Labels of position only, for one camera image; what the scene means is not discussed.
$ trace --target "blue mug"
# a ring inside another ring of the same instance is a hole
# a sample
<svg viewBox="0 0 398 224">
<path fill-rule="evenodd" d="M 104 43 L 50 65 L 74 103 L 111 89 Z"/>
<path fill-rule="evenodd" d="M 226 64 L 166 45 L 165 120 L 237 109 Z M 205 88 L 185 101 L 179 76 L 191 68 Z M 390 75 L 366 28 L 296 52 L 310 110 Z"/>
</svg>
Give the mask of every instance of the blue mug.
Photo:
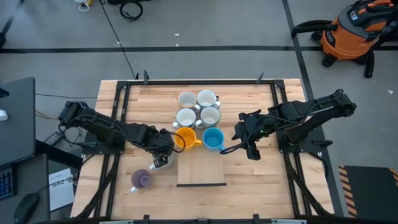
<svg viewBox="0 0 398 224">
<path fill-rule="evenodd" d="M 225 149 L 224 134 L 218 128 L 209 128 L 203 133 L 203 143 L 205 146 L 213 152 L 220 152 Z"/>
</svg>

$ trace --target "desk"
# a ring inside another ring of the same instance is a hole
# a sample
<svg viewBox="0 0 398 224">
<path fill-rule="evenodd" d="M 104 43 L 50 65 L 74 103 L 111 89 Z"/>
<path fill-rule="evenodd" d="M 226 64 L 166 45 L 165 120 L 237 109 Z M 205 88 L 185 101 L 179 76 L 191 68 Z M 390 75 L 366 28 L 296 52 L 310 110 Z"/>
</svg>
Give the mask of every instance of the desk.
<svg viewBox="0 0 398 224">
<path fill-rule="evenodd" d="M 1 223 L 14 223 L 14 212 L 21 200 L 49 184 L 47 161 L 47 155 L 41 154 L 17 163 L 17 195 L 0 200 Z M 39 203 L 28 223 L 50 220 L 49 189 L 43 189 L 39 195 Z"/>
<path fill-rule="evenodd" d="M 305 100 L 299 79 L 286 79 L 284 84 L 288 100 Z M 96 111 L 111 116 L 116 85 L 117 81 L 101 82 Z M 126 122 L 146 123 L 155 125 L 157 129 L 172 130 L 171 124 L 178 110 L 178 94 L 183 90 L 197 93 L 204 89 L 214 91 L 223 104 L 218 127 L 224 132 L 227 147 L 239 142 L 231 140 L 238 113 L 258 109 L 267 113 L 267 109 L 273 106 L 271 88 L 264 85 L 134 85 L 129 89 Z M 121 94 L 120 102 L 123 102 L 123 96 Z M 121 118 L 121 108 L 122 103 L 119 104 L 117 119 Z M 257 147 L 262 156 L 260 161 L 247 159 L 245 150 L 222 157 L 227 186 L 177 187 L 178 162 L 175 162 L 169 169 L 151 171 L 154 185 L 150 189 L 130 194 L 131 174 L 137 169 L 147 169 L 152 164 L 152 156 L 126 143 L 124 154 L 120 157 L 111 218 L 142 220 L 143 215 L 150 215 L 150 219 L 162 220 L 240 219 L 252 218 L 255 213 L 261 218 L 294 217 L 284 159 L 279 152 L 276 135 L 262 139 Z M 300 157 L 307 187 L 323 207 L 333 213 L 322 163 L 307 154 Z M 82 168 L 72 216 L 83 210 L 98 188 L 102 161 L 103 156 L 95 156 Z M 296 191 L 303 213 L 298 187 Z M 101 215 L 105 214 L 107 201 L 108 193 L 105 192 Z"/>
</svg>

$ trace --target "paper sheet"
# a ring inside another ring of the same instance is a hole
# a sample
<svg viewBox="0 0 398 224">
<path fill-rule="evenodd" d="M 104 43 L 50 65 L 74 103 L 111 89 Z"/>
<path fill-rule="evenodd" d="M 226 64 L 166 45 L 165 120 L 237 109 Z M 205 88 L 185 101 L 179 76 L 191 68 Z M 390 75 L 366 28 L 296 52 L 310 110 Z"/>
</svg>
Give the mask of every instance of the paper sheet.
<svg viewBox="0 0 398 224">
<path fill-rule="evenodd" d="M 69 168 L 50 174 L 49 183 L 51 184 L 49 187 L 50 211 L 73 203 L 75 193 L 73 192 L 72 174 Z"/>
</svg>

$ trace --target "wooden table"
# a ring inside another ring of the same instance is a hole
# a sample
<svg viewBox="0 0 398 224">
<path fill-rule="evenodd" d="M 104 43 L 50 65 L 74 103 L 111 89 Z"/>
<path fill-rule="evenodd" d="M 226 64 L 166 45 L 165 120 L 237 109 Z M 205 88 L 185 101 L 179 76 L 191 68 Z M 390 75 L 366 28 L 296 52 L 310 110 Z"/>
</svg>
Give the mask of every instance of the wooden table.
<svg viewBox="0 0 398 224">
<path fill-rule="evenodd" d="M 99 113 L 111 116 L 116 83 L 116 80 L 101 82 L 95 107 Z M 285 79 L 284 83 L 289 101 L 305 101 L 299 79 Z M 262 109 L 263 113 L 267 113 L 267 109 L 273 106 L 271 88 L 264 88 L 264 85 L 139 85 L 130 89 L 126 122 L 146 123 L 155 125 L 157 129 L 172 130 L 171 124 L 178 110 L 178 94 L 181 91 L 198 93 L 204 89 L 214 91 L 223 104 L 218 127 L 224 132 L 227 147 L 240 142 L 231 140 L 240 112 L 250 113 Z M 137 169 L 147 169 L 152 164 L 152 156 L 126 143 L 119 163 L 112 219 L 142 220 L 143 215 L 162 220 L 238 219 L 252 218 L 255 213 L 261 218 L 292 218 L 294 214 L 283 155 L 279 152 L 275 134 L 261 139 L 257 147 L 261 152 L 260 161 L 249 160 L 242 149 L 221 156 L 227 186 L 177 187 L 178 162 L 174 162 L 169 169 L 151 171 L 154 179 L 151 188 L 130 194 L 131 174 Z M 333 213 L 322 163 L 308 154 L 301 154 L 300 157 L 307 187 L 323 207 Z M 103 156 L 98 155 L 81 169 L 72 216 L 79 214 L 96 192 L 102 162 Z M 297 186 L 296 191 L 303 213 L 303 202 Z M 108 192 L 105 192 L 101 215 L 105 214 L 107 201 Z"/>
</svg>

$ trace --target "computer mouse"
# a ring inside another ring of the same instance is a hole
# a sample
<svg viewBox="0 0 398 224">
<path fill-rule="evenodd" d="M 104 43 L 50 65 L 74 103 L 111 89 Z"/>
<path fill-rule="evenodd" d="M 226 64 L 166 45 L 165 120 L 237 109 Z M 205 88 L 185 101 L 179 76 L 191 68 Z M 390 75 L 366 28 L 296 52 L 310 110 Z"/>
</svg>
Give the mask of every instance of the computer mouse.
<svg viewBox="0 0 398 224">
<path fill-rule="evenodd" d="M 19 202 L 14 214 L 15 224 L 26 224 L 29 222 L 39 199 L 40 196 L 38 194 L 28 194 Z"/>
</svg>

